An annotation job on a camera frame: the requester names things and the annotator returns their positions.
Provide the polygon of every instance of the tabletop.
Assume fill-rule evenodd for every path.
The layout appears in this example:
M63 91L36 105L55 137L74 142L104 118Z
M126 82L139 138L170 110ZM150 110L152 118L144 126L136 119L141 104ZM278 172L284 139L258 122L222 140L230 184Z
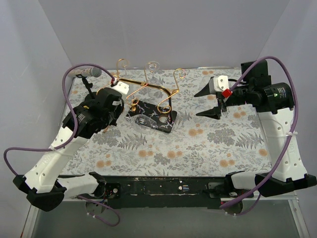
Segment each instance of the tabletop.
M174 70L159 70L150 80L170 91L175 89ZM155 130L143 134L120 116L117 126L109 126L95 134L82 146L64 168L64 175L80 175L91 171L108 176L224 176L234 171L268 171L270 162L265 148L260 122L251 105L230 107L220 120L197 117L217 105L214 95L194 98L211 76L227 75L238 79L240 69L186 69L184 79L178 79L180 92L173 96L177 118L171 133ZM132 69L124 77L145 81L143 70ZM103 74L88 78L97 91L109 83ZM129 93L139 86L131 85ZM88 94L81 79L75 79L69 99L73 107ZM166 95L160 90L144 89L137 97L157 104Z

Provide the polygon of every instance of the red connector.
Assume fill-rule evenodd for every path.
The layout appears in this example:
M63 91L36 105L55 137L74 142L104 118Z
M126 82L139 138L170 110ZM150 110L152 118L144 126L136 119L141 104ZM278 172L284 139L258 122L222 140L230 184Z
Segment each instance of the red connector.
M222 94L225 98L228 98L228 97L230 97L230 95L232 94L232 92L227 88L227 89L224 90L221 94Z

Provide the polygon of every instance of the white plastic part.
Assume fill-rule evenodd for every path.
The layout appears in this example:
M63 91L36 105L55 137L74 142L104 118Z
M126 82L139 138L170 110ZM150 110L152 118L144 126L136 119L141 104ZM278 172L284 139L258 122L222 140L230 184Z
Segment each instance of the white plastic part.
M220 75L219 77L213 78L213 80L209 81L210 90L213 89L211 93L214 94L214 92L223 92L227 88L229 88L229 81L228 81L228 76L225 75Z
M263 128L263 135L266 137L265 144L272 165L275 164L280 155L287 136L292 137L286 153L272 177L283 182L286 182L288 178L293 181L303 179L304 175L307 174L307 170L299 154L296 133L293 133L293 135L288 134L293 123L294 111L284 108L278 110L275 115L271 112L258 113L258 115Z
M61 127L50 148L57 147L64 143L70 138L72 133L73 132L68 127ZM72 139L65 148L46 152L38 163L25 174L26 184L31 189L35 188L37 193L50 192L62 169L76 151L87 141L88 139L77 137Z
M231 176L232 183L236 189L251 190L256 186L255 177L259 172L241 172Z
M115 91L118 91L122 94L122 98L125 98L128 95L129 92L129 85L123 82L118 82L117 85L111 87Z
M58 183L67 188L64 198L74 197L83 193L93 193L98 186L97 180L89 174L73 178L59 178Z

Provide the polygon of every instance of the hole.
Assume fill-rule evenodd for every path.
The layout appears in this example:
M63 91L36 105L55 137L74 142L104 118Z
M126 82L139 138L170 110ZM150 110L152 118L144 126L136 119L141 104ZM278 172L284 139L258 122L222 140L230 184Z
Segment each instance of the hole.
M166 115L161 115L158 119L162 123L166 123L167 122L167 116Z

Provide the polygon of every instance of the table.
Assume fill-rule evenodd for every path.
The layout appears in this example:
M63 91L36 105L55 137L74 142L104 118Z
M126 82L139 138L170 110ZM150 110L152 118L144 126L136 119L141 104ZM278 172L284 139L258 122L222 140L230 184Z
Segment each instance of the table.
M79 175L96 171L116 176L224 176L233 171L267 171L270 162L260 123L252 106L228 108L221 120L197 117L196 113L216 106L215 96L194 98L211 76L228 75L238 79L238 68L186 69L185 79L178 79L180 92L172 98L178 112L170 134L154 131L152 135L136 131L124 116L118 126L95 134L81 147L62 174ZM127 70L125 77L145 81L143 70ZM154 79L161 86L176 88L173 70L159 70ZM92 90L109 83L110 77L88 78ZM131 85L130 92L139 86ZM88 94L80 79L75 79L69 99L75 107ZM143 89L140 100L159 103L166 95L159 90Z

